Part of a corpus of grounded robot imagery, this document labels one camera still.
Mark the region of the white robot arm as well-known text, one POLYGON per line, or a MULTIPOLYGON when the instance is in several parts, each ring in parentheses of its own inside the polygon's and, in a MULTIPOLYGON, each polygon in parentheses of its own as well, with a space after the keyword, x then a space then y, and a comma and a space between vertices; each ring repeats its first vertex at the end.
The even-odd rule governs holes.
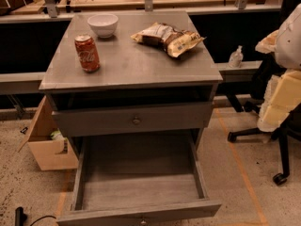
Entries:
POLYGON ((286 69, 283 75, 273 75, 269 80, 257 122, 261 131, 272 132, 301 103, 301 4, 255 49, 272 53, 276 63, 286 69))

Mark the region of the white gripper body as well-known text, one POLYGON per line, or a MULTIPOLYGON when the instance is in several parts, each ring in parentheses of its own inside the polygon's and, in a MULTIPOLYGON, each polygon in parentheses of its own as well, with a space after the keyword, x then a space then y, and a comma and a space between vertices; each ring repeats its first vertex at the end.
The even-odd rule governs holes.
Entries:
POLYGON ((264 93, 258 128, 263 132, 273 132, 300 103, 301 72, 287 70, 281 76, 273 75, 264 93))

